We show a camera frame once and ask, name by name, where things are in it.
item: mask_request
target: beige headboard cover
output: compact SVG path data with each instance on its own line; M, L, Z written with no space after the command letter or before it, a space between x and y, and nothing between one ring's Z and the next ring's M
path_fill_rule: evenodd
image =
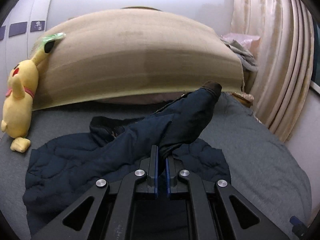
M240 60L213 29L155 10L122 9L80 16L39 68L34 109L129 95L194 91L208 80L240 92Z

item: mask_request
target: purple panel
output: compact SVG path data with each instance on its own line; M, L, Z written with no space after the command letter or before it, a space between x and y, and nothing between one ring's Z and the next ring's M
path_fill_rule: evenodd
M32 21L30 31L31 32L38 32L44 31L45 21Z
M28 22L13 23L10 25L9 37L26 33Z
M4 39L5 26L0 27L0 41Z

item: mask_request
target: curtain fold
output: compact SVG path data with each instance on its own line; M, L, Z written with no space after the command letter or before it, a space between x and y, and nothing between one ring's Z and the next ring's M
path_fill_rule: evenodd
M300 0L235 0L231 32L258 35L254 114L281 141L303 107L312 74L312 17Z

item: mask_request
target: stuffed animal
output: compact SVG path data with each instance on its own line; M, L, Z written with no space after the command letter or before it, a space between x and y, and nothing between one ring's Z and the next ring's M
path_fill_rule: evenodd
M20 62L8 76L1 130L14 138L10 146L12 151L24 153L31 144L25 137L30 128L33 98L38 86L37 66L48 56L55 42L64 36L64 33L58 33L43 38L34 56Z

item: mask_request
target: plush toy's red mouth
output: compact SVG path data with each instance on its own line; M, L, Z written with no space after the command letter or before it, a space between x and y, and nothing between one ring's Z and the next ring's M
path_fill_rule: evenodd
M18 73L19 73L19 68L17 67L17 68L14 70L12 76L14 76L15 74L18 74Z

